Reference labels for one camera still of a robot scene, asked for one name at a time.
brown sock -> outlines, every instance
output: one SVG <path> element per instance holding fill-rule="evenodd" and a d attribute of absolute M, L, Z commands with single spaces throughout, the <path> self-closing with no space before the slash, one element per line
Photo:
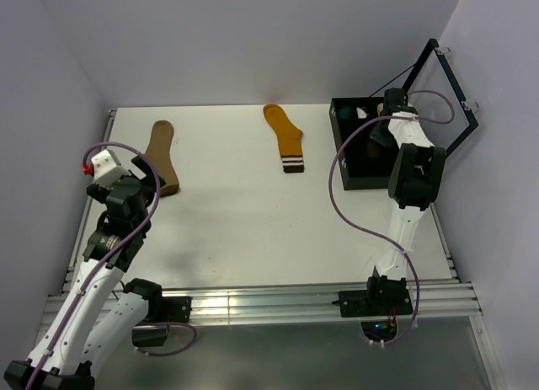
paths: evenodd
<path fill-rule="evenodd" d="M 170 145 L 174 136 L 174 128 L 167 120 L 159 120 L 153 124 L 152 135 L 146 149 L 146 156 L 152 161 L 159 176 L 166 184 L 161 188 L 161 196 L 174 195 L 179 190 L 179 181 L 170 161 Z"/>
<path fill-rule="evenodd" d="M 280 159 L 285 173 L 302 173 L 303 163 L 302 134 L 286 116 L 279 105 L 266 105 L 262 110 L 264 118 L 277 135 Z"/>

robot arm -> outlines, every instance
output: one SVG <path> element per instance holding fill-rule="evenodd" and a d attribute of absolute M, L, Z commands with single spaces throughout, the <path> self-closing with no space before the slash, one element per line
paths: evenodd
<path fill-rule="evenodd" d="M 408 252 L 419 221 L 438 195 L 446 150 L 435 147 L 426 137 L 403 89 L 390 88 L 384 93 L 380 115 L 409 118 L 378 122 L 371 132 L 371 139 L 383 146 L 399 147 L 388 183 L 388 194 L 393 199 L 388 236 Z M 384 251 L 367 281 L 366 291 L 339 293 L 335 304 L 340 305 L 343 317 L 395 317 L 414 312 L 407 288 L 406 258 L 389 243 Z M 373 340 L 388 340 L 397 334 L 395 319 L 361 325 Z"/>
<path fill-rule="evenodd" d="M 93 167 L 86 171 L 94 172 L 95 183 L 87 188 L 87 193 L 106 204 L 107 210 L 99 218 L 98 227 L 88 240 L 74 286 L 55 321 L 30 352 L 28 359 L 12 361 L 5 371 L 4 379 L 12 389 L 26 388 L 44 355 L 47 358 L 45 364 L 39 366 L 40 372 L 33 389 L 93 389 L 93 377 L 116 345 L 140 321 L 145 318 L 152 321 L 160 307 L 161 286 L 145 280 L 133 280 L 126 285 L 125 294 L 114 309 L 94 328 L 109 294 L 141 248 L 150 223 L 97 271 L 86 291 L 81 289 L 82 284 L 99 261 L 146 218 L 147 207 L 155 194 L 155 183 L 149 174 L 150 170 L 140 167 L 140 158 L 135 158 L 133 163 L 147 174 L 142 180 L 121 167 L 117 157 L 109 150 L 98 153 L 91 161 Z M 80 300 L 70 311 L 75 297 L 80 297 Z M 67 315 L 70 315 L 67 324 L 51 348 L 51 339 Z"/>

black metal frame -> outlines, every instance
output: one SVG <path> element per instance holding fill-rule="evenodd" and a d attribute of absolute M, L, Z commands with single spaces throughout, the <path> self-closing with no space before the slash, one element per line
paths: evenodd
<path fill-rule="evenodd" d="M 472 110 L 466 108 L 466 104 L 465 104 L 467 100 L 466 96 L 462 92 L 462 88 L 459 85 L 458 81 L 456 80 L 455 74 L 451 70 L 451 66 L 449 65 L 449 62 L 447 61 L 446 57 L 444 56 L 443 53 L 437 51 L 439 47 L 440 45 L 438 45 L 438 40 L 434 38 L 430 39 L 427 42 L 427 45 L 424 47 L 423 51 L 421 52 L 421 55 L 419 56 L 419 59 L 416 61 L 414 68 L 412 68 L 412 71 L 408 75 L 408 78 L 406 78 L 406 81 L 403 84 L 403 88 L 406 92 L 408 92 L 408 90 L 410 89 L 410 87 L 412 87 L 412 84 L 414 84 L 414 81 L 418 77 L 419 72 L 421 71 L 421 69 L 423 69 L 425 63 L 429 59 L 430 54 L 434 51 L 436 54 L 436 57 L 438 57 L 438 61 L 440 62 L 441 68 L 446 74 L 449 84 L 453 88 L 453 92 L 455 93 L 456 98 L 461 104 L 462 112 L 464 113 L 468 121 L 468 127 L 464 129 L 464 131 L 446 149 L 447 156 L 450 156 L 451 153 L 454 152 L 456 148 L 459 147 L 462 144 L 462 142 L 466 140 L 468 136 L 470 136 L 470 133 L 472 133 L 479 126 L 479 124 Z"/>

striped sock cuff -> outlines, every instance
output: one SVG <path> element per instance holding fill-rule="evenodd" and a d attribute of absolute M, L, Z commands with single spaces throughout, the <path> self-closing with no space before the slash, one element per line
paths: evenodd
<path fill-rule="evenodd" d="M 283 170 L 287 174 L 302 173 L 305 170 L 303 156 L 286 156 L 280 159 L 283 162 Z"/>

orange sock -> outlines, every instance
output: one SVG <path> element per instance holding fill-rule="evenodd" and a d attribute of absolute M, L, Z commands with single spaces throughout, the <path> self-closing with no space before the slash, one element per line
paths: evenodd
<path fill-rule="evenodd" d="M 285 173 L 302 173 L 303 163 L 302 134 L 286 116 L 279 105 L 266 105 L 262 110 L 264 118 L 277 135 L 280 159 Z"/>

